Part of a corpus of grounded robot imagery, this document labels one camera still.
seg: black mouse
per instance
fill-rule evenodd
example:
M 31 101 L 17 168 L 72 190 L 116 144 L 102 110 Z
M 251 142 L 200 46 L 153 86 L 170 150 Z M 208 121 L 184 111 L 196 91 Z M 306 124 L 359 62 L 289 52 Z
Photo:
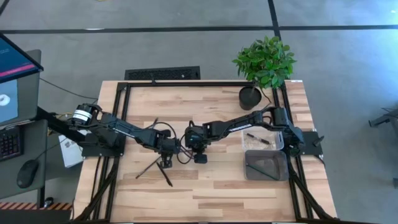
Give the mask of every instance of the black mouse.
M 18 172 L 18 187 L 22 189 L 29 187 L 35 178 L 37 168 L 39 168 L 39 162 L 37 160 L 31 159 L 26 161 Z

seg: computer monitor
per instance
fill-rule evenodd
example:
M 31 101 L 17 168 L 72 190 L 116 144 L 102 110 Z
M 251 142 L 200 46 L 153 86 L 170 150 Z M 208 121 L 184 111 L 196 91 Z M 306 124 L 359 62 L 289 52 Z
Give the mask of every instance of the computer monitor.
M 0 83 L 43 71 L 43 67 L 0 33 Z

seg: gray carpet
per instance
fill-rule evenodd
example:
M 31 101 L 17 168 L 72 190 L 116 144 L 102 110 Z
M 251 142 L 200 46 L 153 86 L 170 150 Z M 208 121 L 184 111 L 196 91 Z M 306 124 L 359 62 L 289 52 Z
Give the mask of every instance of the gray carpet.
M 388 0 L 275 1 L 280 26 L 398 24 Z M 11 0 L 0 29 L 271 25 L 267 1 Z M 396 223 L 398 138 L 389 124 L 370 128 L 380 107 L 398 99 L 398 30 L 282 31 L 296 54 L 294 79 L 304 80 L 338 216 Z M 237 79 L 230 62 L 242 46 L 272 31 L 141 34 L 7 35 L 24 50 L 41 49 L 42 77 L 71 91 L 98 96 L 103 80 L 125 69 L 195 66 L 202 79 Z M 40 83 L 39 104 L 72 111 L 86 100 Z M 54 179 L 47 195 L 72 201 L 78 174 Z M 6 200 L 35 200 L 34 194 Z

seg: wooden tabletop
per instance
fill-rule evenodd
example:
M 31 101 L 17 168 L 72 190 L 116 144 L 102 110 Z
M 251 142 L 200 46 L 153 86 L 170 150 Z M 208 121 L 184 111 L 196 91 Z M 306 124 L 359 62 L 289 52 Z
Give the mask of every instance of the wooden tabletop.
M 112 112 L 116 81 L 102 84 L 98 104 Z M 301 81 L 286 81 L 295 126 L 303 131 L 314 128 Z M 129 100 L 127 122 L 145 127 L 156 118 L 171 124 L 180 138 L 188 122 L 227 121 L 250 113 L 239 107 L 241 87 L 134 87 Z M 272 91 L 264 91 L 272 100 Z M 122 94 L 119 117 L 123 107 Z M 263 108 L 262 101 L 253 110 Z M 243 174 L 241 132 L 214 142 L 206 149 L 207 164 L 180 164 L 166 169 L 170 187 L 157 166 L 139 179 L 135 176 L 159 155 L 128 139 L 125 155 L 120 160 L 112 222 L 269 222 L 294 221 L 289 182 L 246 180 Z M 309 191 L 332 216 L 336 216 L 325 168 L 313 156 L 302 156 Z M 80 214 L 90 201 L 97 158 L 84 161 L 75 198 L 75 214 Z M 302 194 L 298 194 L 305 217 Z M 104 217 L 103 200 L 100 217 Z

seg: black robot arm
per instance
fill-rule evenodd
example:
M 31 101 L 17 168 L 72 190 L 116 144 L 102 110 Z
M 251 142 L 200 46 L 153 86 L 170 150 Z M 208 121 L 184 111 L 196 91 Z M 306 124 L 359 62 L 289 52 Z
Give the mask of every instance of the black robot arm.
M 100 106 L 91 104 L 79 105 L 70 122 L 71 127 L 91 131 L 98 136 L 101 144 L 109 147 L 118 143 L 118 133 L 133 138 L 144 148 L 159 153 L 162 156 L 161 166 L 168 168 L 172 166 L 171 158 L 173 154 L 180 152 L 179 141 L 177 137 L 170 137 L 170 130 L 159 131 L 154 129 L 155 124 L 156 121 L 147 128 L 139 128 L 110 113 L 103 112 Z
M 264 113 L 270 112 L 270 123 L 264 121 Z M 196 163 L 206 163 L 205 149 L 213 141 L 219 141 L 230 133 L 252 126 L 260 126 L 270 131 L 282 131 L 284 143 L 292 151 L 299 151 L 304 146 L 303 134 L 300 128 L 294 127 L 289 121 L 285 108 L 267 107 L 263 110 L 253 111 L 251 114 L 232 119 L 230 121 L 212 121 L 196 126 L 193 121 L 185 130 L 185 146 L 195 153 Z

